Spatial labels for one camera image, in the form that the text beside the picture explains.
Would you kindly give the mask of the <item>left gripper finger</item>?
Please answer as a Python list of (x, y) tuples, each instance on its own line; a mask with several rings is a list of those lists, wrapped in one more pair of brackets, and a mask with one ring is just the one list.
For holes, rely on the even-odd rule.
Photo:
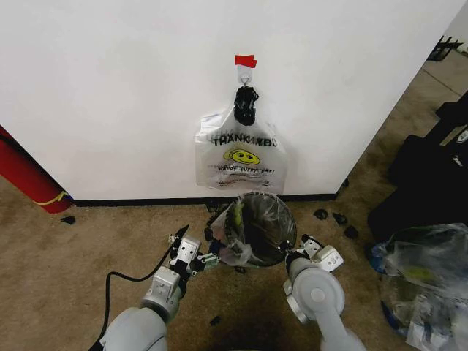
[(219, 256), (215, 253), (201, 254), (192, 261), (192, 273), (210, 270), (219, 264)]
[(170, 244), (169, 253), (170, 253), (170, 256), (177, 256), (178, 255), (178, 248), (181, 245), (182, 239), (183, 239), (183, 237), (184, 237), (184, 235), (185, 235), (185, 233), (187, 232), (188, 229), (189, 229), (189, 225), (186, 225), (186, 226), (182, 227), (181, 229), (179, 229), (175, 234), (173, 234), (173, 235), (171, 235), (169, 237), (169, 244)]

